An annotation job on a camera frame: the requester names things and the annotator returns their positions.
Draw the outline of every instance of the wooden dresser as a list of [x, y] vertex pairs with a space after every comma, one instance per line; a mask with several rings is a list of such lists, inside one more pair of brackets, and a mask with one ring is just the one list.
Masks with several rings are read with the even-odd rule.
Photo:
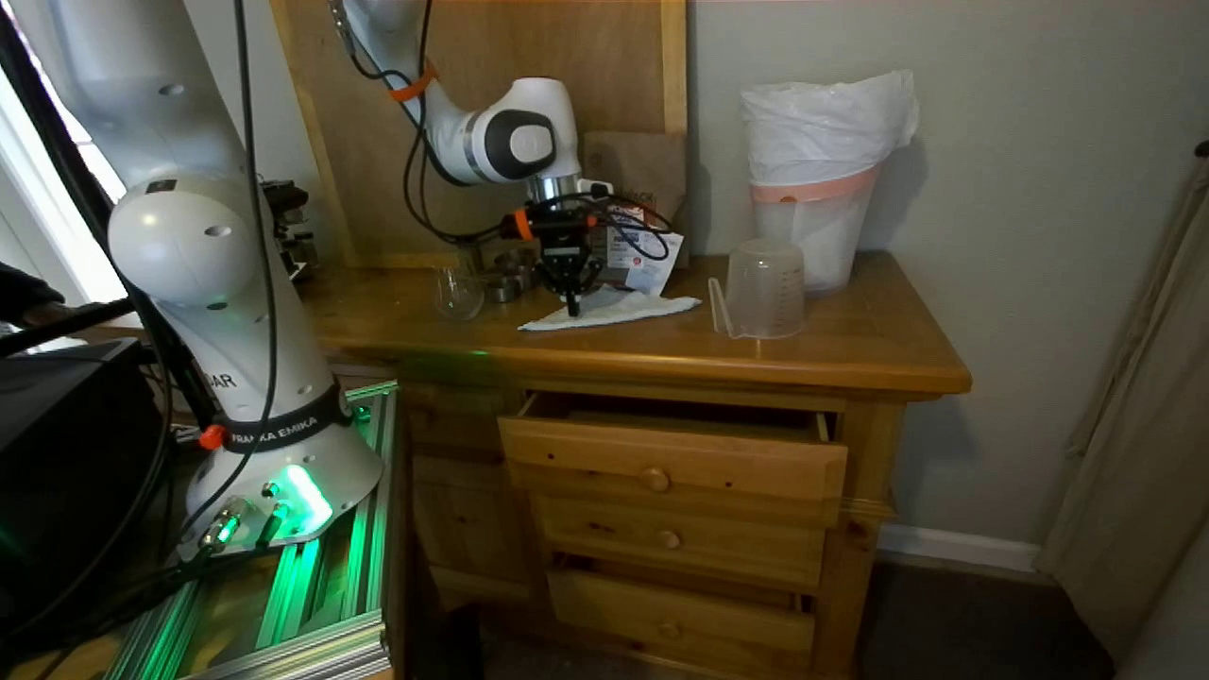
[[716, 336], [706, 305], [535, 336], [548, 293], [445, 321], [431, 292], [329, 273], [303, 298], [342, 364], [401, 378], [450, 603], [722, 677], [853, 677], [902, 412], [970, 387], [891, 257], [859, 257], [793, 341]]

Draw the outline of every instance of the floor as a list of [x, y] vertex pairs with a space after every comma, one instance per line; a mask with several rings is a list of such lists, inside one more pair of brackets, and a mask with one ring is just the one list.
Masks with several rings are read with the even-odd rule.
[[[689, 680], [624, 656], [484, 632], [489, 680]], [[859, 680], [1111, 680], [1071, 601], [1036, 583], [878, 567]]]

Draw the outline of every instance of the baseboard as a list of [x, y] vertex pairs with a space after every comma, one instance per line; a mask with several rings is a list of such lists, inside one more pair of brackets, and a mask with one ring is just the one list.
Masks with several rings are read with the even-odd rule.
[[994, 540], [974, 531], [885, 526], [878, 535], [878, 552], [885, 559], [931, 559], [948, 567], [1009, 570], [1024, 577], [1041, 574], [1036, 570], [1041, 543]]

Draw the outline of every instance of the clear plastic cup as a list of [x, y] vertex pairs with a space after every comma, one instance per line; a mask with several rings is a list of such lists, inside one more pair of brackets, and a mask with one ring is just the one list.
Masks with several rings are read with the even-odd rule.
[[732, 336], [793, 336], [803, 332], [803, 248], [781, 237], [741, 240], [730, 252], [726, 310]]

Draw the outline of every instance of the wooden headboard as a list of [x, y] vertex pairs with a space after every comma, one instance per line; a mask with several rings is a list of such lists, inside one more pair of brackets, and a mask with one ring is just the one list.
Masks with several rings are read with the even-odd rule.
[[[664, 149], [689, 128], [683, 4], [435, 0], [427, 53], [467, 110], [493, 107], [517, 77], [556, 77], [572, 91], [584, 141], [609, 131], [606, 141], [637, 136], [640, 149], [643, 141]], [[406, 213], [401, 178], [411, 125], [381, 83], [351, 67], [329, 4], [273, 0], [273, 13], [315, 142], [338, 257], [356, 268], [392, 268], [443, 252], [445, 247]], [[493, 225], [522, 203], [517, 184], [455, 190], [438, 178], [427, 183], [427, 195], [445, 229]]]

